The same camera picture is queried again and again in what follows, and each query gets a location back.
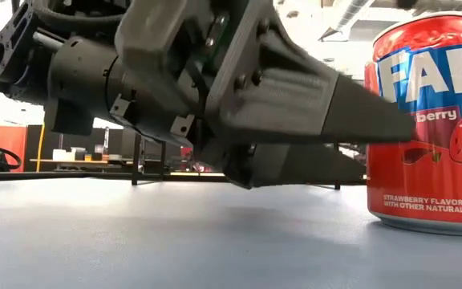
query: bolt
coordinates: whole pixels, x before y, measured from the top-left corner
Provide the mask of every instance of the bolt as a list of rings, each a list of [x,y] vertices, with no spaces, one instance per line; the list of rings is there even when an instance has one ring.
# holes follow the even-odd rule
[[[234,81],[234,86],[236,89],[243,89],[245,88],[246,84],[247,84],[247,75],[245,74],[239,75]]]
[[[270,20],[267,18],[262,19],[257,26],[258,36],[265,34],[269,29],[270,29]]]
[[[249,146],[249,155],[254,154],[254,151],[256,150],[256,144],[251,144]]]
[[[253,73],[252,81],[254,85],[259,85],[261,82],[261,79],[263,78],[263,72],[260,69],[257,69]]]
[[[214,41],[213,39],[211,39],[211,38],[206,39],[206,46],[207,46],[207,47],[212,47],[213,44],[214,44],[214,42],[215,42],[215,41]]]

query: soda can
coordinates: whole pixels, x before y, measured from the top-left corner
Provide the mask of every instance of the soda can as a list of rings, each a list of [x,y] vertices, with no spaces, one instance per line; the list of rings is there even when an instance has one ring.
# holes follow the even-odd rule
[[[369,145],[369,210],[390,226],[462,235],[462,13],[386,29],[365,84],[416,122],[411,142]]]

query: red wall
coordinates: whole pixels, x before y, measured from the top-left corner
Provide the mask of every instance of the red wall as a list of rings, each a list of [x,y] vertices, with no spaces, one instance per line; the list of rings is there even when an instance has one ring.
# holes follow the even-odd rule
[[[22,165],[18,169],[12,169],[12,172],[22,172],[24,170],[26,131],[26,127],[0,126],[0,148],[10,150],[22,160]],[[16,164],[14,158],[7,155],[5,157],[9,164]]]

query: desk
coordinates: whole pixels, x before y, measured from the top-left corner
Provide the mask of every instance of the desk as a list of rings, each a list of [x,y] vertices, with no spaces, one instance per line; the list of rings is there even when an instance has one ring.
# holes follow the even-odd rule
[[[0,288],[458,289],[462,237],[382,225],[362,186],[0,181]]]
[[[31,159],[31,162],[37,162],[37,159]],[[68,168],[118,168],[124,166],[132,166],[132,161],[119,161],[119,160],[108,160],[108,161],[57,161],[57,160],[40,160],[41,163],[54,163],[56,164],[56,169],[61,169],[62,167]]]

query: metal frame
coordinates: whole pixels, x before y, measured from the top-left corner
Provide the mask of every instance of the metal frame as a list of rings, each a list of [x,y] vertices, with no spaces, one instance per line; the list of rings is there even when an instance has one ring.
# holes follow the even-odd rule
[[[0,181],[18,181],[18,180],[33,180],[33,179],[48,179],[48,178],[83,178],[94,177],[110,180],[130,180],[132,185],[138,185],[139,181],[201,181],[201,182],[228,182],[226,177],[204,176],[198,173],[194,176],[170,175],[165,173],[165,153],[166,144],[161,142],[161,157],[160,171],[157,173],[141,173],[139,171],[140,164],[140,142],[142,137],[139,134],[135,136],[135,148],[133,149],[133,169],[131,173],[93,173],[93,172],[40,172],[40,173],[0,173]],[[338,144],[334,144],[334,148],[338,149]],[[341,185],[365,185],[365,181],[340,182],[330,181],[318,185],[333,185],[334,189],[340,189]]]

